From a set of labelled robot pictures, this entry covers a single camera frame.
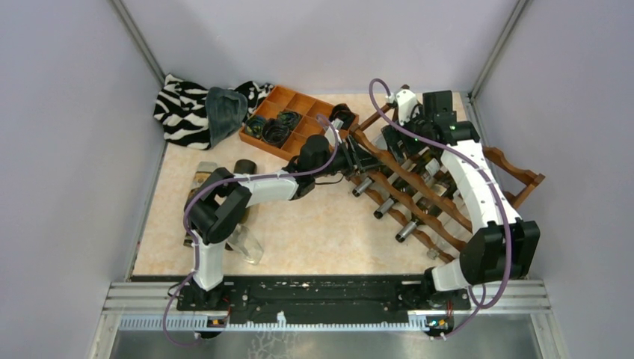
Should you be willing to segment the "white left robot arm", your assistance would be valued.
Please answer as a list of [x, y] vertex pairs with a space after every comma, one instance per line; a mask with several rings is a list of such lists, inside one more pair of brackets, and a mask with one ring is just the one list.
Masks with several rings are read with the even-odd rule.
[[298, 200], [316, 186], [316, 179], [341, 174], [350, 178], [381, 166], [379, 159], [351, 136], [333, 144], [311, 135], [287, 166], [270, 174], [234, 174], [217, 168], [195, 191], [184, 208], [183, 227], [194, 246], [189, 280], [194, 298], [207, 310], [224, 299], [221, 284], [224, 246], [252, 206], [278, 200]]

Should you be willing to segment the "dark wine bottle front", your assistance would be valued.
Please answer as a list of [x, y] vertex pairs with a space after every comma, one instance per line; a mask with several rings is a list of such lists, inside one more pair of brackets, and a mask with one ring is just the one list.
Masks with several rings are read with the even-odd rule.
[[[412, 174], [419, 175], [424, 182], [429, 182], [434, 178], [435, 174], [440, 170], [440, 163], [437, 159], [421, 159], [419, 160], [410, 172]], [[395, 180], [392, 184], [394, 189], [397, 189], [400, 193], [407, 194], [409, 196], [415, 195], [418, 190], [410, 185], [402, 178]], [[390, 195], [374, 212], [373, 215], [376, 219], [382, 219], [383, 216], [391, 209], [398, 199]]]

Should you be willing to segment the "wooden wine rack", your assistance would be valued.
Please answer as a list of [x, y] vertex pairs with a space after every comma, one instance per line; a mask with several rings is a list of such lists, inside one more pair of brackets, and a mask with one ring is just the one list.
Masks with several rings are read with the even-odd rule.
[[[364, 150], [368, 150], [373, 155], [378, 154], [378, 159], [386, 159], [390, 164], [398, 164], [386, 150], [382, 149], [382, 147], [378, 145], [377, 142], [371, 142], [366, 136], [365, 130], [375, 123], [379, 117], [379, 113], [375, 112], [362, 123], [352, 126], [348, 136], [353, 136]], [[351, 177], [349, 181], [355, 185], [359, 185], [362, 180], [364, 180], [367, 176], [370, 176], [374, 180], [374, 183], [363, 194], [367, 195], [379, 206], [390, 195], [396, 197], [398, 202], [389, 209], [384, 216], [391, 216], [402, 227], [410, 220], [412, 212], [419, 216], [423, 220], [423, 223], [419, 225], [417, 229], [408, 236], [408, 238], [413, 236], [425, 245], [428, 249], [427, 255], [431, 259], [449, 263], [455, 259], [455, 256], [460, 250], [464, 249], [467, 245], [467, 240], [465, 236], [454, 236], [453, 233], [447, 230], [446, 224], [454, 221], [463, 227], [464, 233], [469, 233], [472, 229], [472, 223], [455, 204], [455, 198], [458, 197], [457, 192], [455, 192], [452, 199], [449, 199], [446, 197], [440, 197], [431, 190], [431, 187], [435, 184], [435, 182], [439, 180], [449, 180], [449, 173], [444, 171], [442, 166], [440, 166], [440, 170], [429, 182], [424, 182], [419, 175], [412, 174], [410, 172], [411, 168], [413, 168], [419, 160], [426, 159], [428, 157], [426, 154], [428, 151], [429, 150], [426, 150], [424, 153], [413, 156], [411, 160], [408, 160], [404, 165], [402, 165], [402, 168], [408, 171], [408, 175], [406, 176], [407, 179], [415, 179], [418, 184], [425, 187], [422, 192], [418, 191], [413, 196], [400, 193], [397, 189], [393, 188], [393, 182], [401, 178], [394, 171], [393, 175], [389, 178], [386, 178], [375, 171], [369, 171], [366, 172], [365, 175]], [[421, 197], [431, 200], [434, 205], [442, 209], [442, 212], [438, 217], [435, 218], [430, 215], [426, 215], [416, 206], [416, 202]]]

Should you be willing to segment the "dark wine bottle back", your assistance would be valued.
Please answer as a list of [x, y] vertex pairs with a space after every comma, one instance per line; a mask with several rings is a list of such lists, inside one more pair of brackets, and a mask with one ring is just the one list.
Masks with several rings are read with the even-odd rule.
[[[389, 178], [390, 176], [393, 175], [393, 170], [386, 167], [386, 166], [381, 166], [380, 168], [376, 169], [375, 172], [382, 174], [384, 177]], [[361, 181], [361, 183], [359, 185], [357, 185], [356, 187], [354, 187], [351, 191], [351, 193], [355, 196], [355, 197], [359, 197], [361, 194], [363, 194], [372, 184], [374, 183], [374, 180], [370, 177], [367, 176], [364, 180]]]

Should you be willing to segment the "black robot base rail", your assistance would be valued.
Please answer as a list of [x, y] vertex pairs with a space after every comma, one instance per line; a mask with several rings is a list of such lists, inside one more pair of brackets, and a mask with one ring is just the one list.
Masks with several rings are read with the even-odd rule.
[[104, 308], [131, 330], [223, 332], [450, 331], [471, 303], [463, 289], [434, 292], [420, 274], [228, 275], [204, 292], [180, 277], [111, 285]]

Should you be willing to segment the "clear bottle black cap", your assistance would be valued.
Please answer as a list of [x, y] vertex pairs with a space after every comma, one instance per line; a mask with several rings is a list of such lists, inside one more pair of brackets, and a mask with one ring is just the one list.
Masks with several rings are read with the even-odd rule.
[[400, 165], [404, 165], [408, 160], [411, 160], [413, 154], [403, 144], [386, 144], [385, 150], [395, 159]]

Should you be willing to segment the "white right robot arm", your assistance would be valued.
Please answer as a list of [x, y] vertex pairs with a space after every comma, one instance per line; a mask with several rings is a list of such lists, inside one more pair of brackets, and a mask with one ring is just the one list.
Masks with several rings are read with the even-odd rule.
[[425, 93], [423, 99], [420, 103], [408, 89], [386, 96], [398, 111], [397, 133], [438, 151], [473, 229], [459, 258], [427, 273], [431, 281], [421, 288], [422, 301], [440, 308], [453, 290], [526, 276], [541, 232], [534, 221], [524, 221], [502, 193], [474, 125], [459, 121], [452, 110], [451, 91]]

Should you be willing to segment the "small clear glass bottle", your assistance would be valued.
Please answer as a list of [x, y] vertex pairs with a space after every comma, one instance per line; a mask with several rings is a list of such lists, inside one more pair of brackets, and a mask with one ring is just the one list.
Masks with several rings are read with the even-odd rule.
[[237, 224], [233, 233], [227, 240], [227, 244], [242, 255], [242, 258], [251, 265], [258, 265], [261, 261], [264, 248], [255, 235], [244, 224]]

